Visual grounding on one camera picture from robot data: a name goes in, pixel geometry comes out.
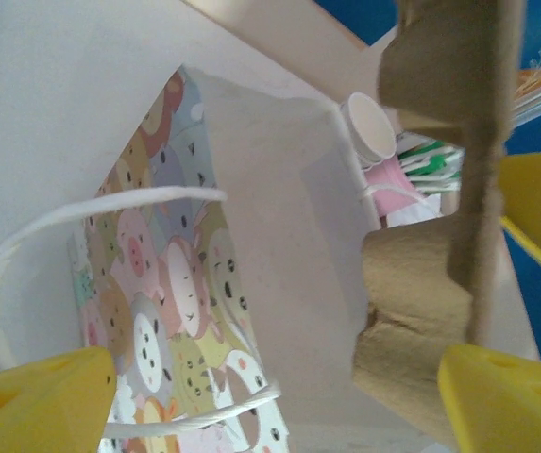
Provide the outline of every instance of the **white table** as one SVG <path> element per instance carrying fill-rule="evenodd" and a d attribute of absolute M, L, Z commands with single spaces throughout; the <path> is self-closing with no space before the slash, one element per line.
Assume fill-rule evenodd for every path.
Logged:
<path fill-rule="evenodd" d="M 256 336 L 295 444 L 421 450 L 431 441 L 349 379 L 366 318 L 367 228 L 339 141 L 318 117 L 302 124 L 318 133 L 299 147 L 283 140 L 302 118 L 296 101 L 276 107 L 291 111 L 294 130 L 259 140 L 267 125 L 251 110 L 277 105 L 268 96 L 327 100 L 178 0 L 0 0 L 0 242 L 46 210 L 91 197 L 182 62 L 259 92 L 248 107 L 227 108 L 223 124 L 213 109 L 228 101 L 211 102 L 211 147 Z M 237 123 L 245 117 L 249 125 Z M 5 326 L 25 360 L 79 346 L 67 235 L 60 227 L 34 239 L 10 268 Z"/>

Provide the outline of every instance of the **animal print pattern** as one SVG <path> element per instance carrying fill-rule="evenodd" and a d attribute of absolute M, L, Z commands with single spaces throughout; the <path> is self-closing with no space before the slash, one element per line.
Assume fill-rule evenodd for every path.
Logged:
<path fill-rule="evenodd" d="M 163 87 L 96 196 L 167 185 L 216 185 L 204 106 L 184 68 Z M 95 215 L 74 243 L 84 342 L 111 352 L 121 383 L 110 421 L 193 417 L 268 385 L 250 350 L 255 301 L 244 295 L 219 203 L 185 199 Z M 288 434 L 272 402 L 178 436 L 104 440 L 98 451 L 279 453 L 288 451 Z"/>

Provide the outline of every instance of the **white paper cup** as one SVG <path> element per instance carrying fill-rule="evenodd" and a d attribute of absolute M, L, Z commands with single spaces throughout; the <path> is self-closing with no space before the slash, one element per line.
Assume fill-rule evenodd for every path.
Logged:
<path fill-rule="evenodd" d="M 396 134 L 381 106 L 366 94 L 353 93 L 341 106 L 359 161 L 368 169 L 396 153 Z"/>

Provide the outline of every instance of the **pink pig face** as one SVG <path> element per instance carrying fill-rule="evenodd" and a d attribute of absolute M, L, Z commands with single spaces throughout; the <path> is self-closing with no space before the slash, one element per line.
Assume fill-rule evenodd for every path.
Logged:
<path fill-rule="evenodd" d="M 117 221 L 117 243 L 124 262 L 116 260 L 110 273 L 131 299 L 141 291 L 148 297 L 161 292 L 159 266 L 148 224 L 136 209 L 124 210 Z"/>
<path fill-rule="evenodd" d="M 88 299 L 81 307 L 82 325 L 85 331 L 85 341 L 87 346 L 107 346 L 108 337 L 104 327 L 100 310 L 98 309 L 97 297 Z"/>
<path fill-rule="evenodd" d="M 183 329 L 191 337 L 201 338 L 210 323 L 211 304 L 203 266 L 196 249 L 186 240 L 175 236 L 164 252 L 169 286 Z"/>

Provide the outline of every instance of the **bag handle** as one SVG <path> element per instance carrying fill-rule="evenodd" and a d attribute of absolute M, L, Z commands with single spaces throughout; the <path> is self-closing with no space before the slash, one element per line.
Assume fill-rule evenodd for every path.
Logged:
<path fill-rule="evenodd" d="M 46 214 L 26 224 L 15 233 L 8 236 L 0 244 L 0 288 L 8 265 L 13 255 L 20 249 L 22 242 L 34 233 L 44 228 L 60 225 L 74 220 L 80 220 L 91 215 L 104 212 L 123 210 L 127 208 L 136 208 L 141 205 L 161 203 L 180 198 L 193 198 L 206 201 L 226 201 L 227 195 L 217 189 L 203 189 L 197 187 L 179 187 L 167 186 L 153 189 L 136 189 L 111 195 L 101 196 L 93 200 L 73 203 L 61 206 L 51 210 Z M 234 314 L 226 305 L 228 314 L 234 320 Z M 257 349 L 249 341 L 245 332 L 238 323 L 235 324 L 241 330 L 247 347 L 254 354 L 259 365 L 262 366 Z M 0 368 L 2 370 L 18 366 L 16 356 L 12 353 L 8 338 L 0 325 Z M 223 409 L 212 411 L 197 417 L 191 417 L 185 420 L 179 420 L 171 423 L 153 423 L 153 424 L 122 424 L 107 423 L 105 428 L 105 438 L 129 439 L 133 437 L 158 437 L 178 434 L 180 432 L 208 427 L 216 423 L 221 423 L 230 417 L 235 417 L 258 408 L 259 406 L 277 399 L 280 396 L 280 388 L 276 381 L 271 381 L 268 386 L 260 392 L 252 395 L 247 401 L 239 404 L 233 404 Z"/>
<path fill-rule="evenodd" d="M 225 201 L 227 196 L 223 191 L 217 189 L 168 186 L 114 193 L 51 210 L 11 234 L 0 244 L 0 288 L 13 255 L 20 249 L 22 242 L 32 234 L 47 227 L 80 220 L 91 215 L 180 198 Z M 4 370 L 15 366 L 18 366 L 18 361 L 12 353 L 8 338 L 0 325 L 0 368 Z"/>

